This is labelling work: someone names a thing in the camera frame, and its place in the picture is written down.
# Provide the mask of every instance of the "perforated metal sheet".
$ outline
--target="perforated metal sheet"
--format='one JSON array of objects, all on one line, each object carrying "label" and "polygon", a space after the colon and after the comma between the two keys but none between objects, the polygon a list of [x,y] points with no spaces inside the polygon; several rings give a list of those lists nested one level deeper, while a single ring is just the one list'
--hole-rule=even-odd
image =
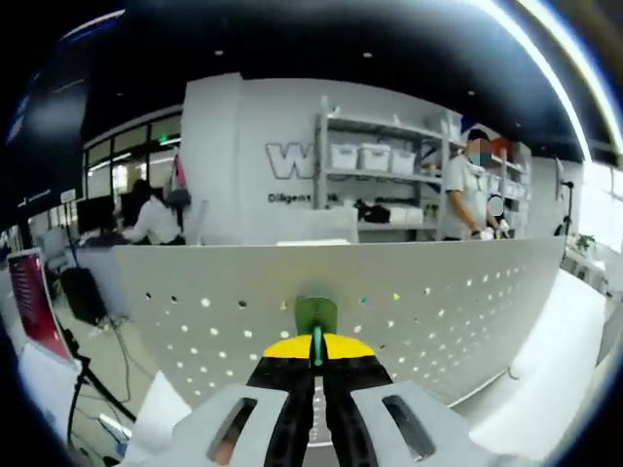
[{"label": "perforated metal sheet", "polygon": [[[451,406],[503,372],[547,299],[560,238],[310,247],[115,248],[128,307],[175,389],[196,408],[246,382],[296,333],[299,295],[328,297],[338,331],[377,349],[396,381]],[[327,442],[321,381],[314,443]]]}]

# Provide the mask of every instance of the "black ceiling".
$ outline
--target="black ceiling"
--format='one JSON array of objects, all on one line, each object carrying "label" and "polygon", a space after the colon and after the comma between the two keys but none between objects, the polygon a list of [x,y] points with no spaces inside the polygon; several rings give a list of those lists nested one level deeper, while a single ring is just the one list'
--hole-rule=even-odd
[{"label": "black ceiling", "polygon": [[[500,3],[556,70],[587,136],[607,141],[589,92],[554,40],[520,7]],[[545,146],[563,159],[580,160],[574,145],[552,144],[573,140],[574,134],[541,72],[496,21],[467,5],[459,0],[132,0],[114,32],[68,45],[61,61],[70,62],[80,49],[96,62],[85,140],[181,103],[191,79],[238,71],[246,79],[319,78],[397,90],[457,110],[535,149]],[[98,14],[114,10],[98,8]],[[224,54],[216,56],[216,50]],[[613,162],[609,155],[594,158]]]}]

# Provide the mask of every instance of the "black speaker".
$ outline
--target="black speaker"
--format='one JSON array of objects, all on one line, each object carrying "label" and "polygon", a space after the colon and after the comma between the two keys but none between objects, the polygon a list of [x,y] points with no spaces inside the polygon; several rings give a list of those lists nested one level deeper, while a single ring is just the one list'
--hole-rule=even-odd
[{"label": "black speaker", "polygon": [[108,314],[90,270],[68,268],[60,274],[60,285],[76,319],[96,326]]}]

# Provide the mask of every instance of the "white shirt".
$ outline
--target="white shirt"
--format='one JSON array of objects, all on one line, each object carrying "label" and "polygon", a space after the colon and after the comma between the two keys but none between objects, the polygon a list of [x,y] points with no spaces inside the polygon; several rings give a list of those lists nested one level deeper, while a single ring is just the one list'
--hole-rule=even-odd
[{"label": "white shirt", "polygon": [[181,235],[175,214],[156,197],[150,197],[140,208],[133,228],[124,232],[129,241],[140,241],[145,236],[154,245],[170,243]]},{"label": "white shirt", "polygon": [[[467,209],[471,211],[478,225],[484,229],[487,226],[487,189],[483,169],[473,165],[466,156],[458,155],[450,159],[444,175],[445,196],[447,197],[451,191],[462,192]],[[471,231],[460,219],[450,200],[447,206],[446,216],[439,226],[442,235],[469,239]]]}]

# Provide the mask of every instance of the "man in white shirt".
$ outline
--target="man in white shirt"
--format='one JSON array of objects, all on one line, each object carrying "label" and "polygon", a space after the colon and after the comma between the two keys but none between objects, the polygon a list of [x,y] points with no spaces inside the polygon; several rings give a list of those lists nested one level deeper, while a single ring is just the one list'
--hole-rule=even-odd
[{"label": "man in white shirt", "polygon": [[440,225],[444,240],[493,239],[487,224],[499,229],[497,220],[487,208],[487,183],[484,169],[479,166],[491,158],[491,153],[487,133],[472,129],[463,154],[454,156],[448,167],[444,167],[448,197],[448,209]]},{"label": "man in white shirt", "polygon": [[153,245],[184,245],[182,231],[175,214],[145,180],[136,180],[132,196],[141,206],[134,227],[124,232],[124,237],[136,243],[148,237]]}]

